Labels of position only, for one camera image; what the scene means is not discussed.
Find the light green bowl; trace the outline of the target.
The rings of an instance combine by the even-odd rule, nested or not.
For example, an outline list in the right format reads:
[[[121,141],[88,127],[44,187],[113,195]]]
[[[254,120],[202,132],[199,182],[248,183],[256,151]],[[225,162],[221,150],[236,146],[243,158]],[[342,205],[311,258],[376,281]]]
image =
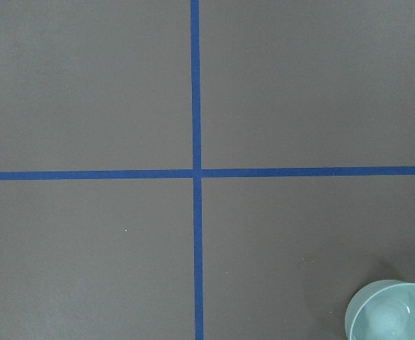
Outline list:
[[[347,339],[415,339],[415,283],[364,286],[351,298],[344,325]]]

